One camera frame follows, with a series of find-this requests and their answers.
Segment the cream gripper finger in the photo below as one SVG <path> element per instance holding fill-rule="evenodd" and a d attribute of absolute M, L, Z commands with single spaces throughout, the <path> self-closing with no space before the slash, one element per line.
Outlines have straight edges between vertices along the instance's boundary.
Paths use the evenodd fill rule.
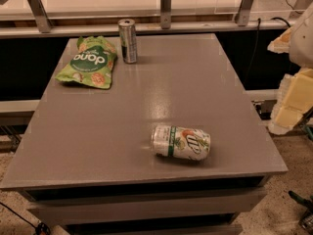
<path fill-rule="evenodd" d="M 285 74 L 277 93 L 268 129 L 284 135 L 300 123 L 313 108 L 313 70 L 301 68 L 295 75 Z"/>
<path fill-rule="evenodd" d="M 287 53 L 290 49 L 291 27 L 286 29 L 279 37 L 270 42 L 267 50 L 273 53 Z"/>

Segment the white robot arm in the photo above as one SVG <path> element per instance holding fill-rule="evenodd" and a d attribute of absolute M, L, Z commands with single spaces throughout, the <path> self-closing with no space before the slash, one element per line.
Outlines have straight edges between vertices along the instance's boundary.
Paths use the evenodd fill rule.
<path fill-rule="evenodd" d="M 313 108 L 313 4 L 267 49 L 288 53 L 290 61 L 300 66 L 295 75 L 286 73 L 281 80 L 268 125 L 271 133 L 284 135 Z"/>

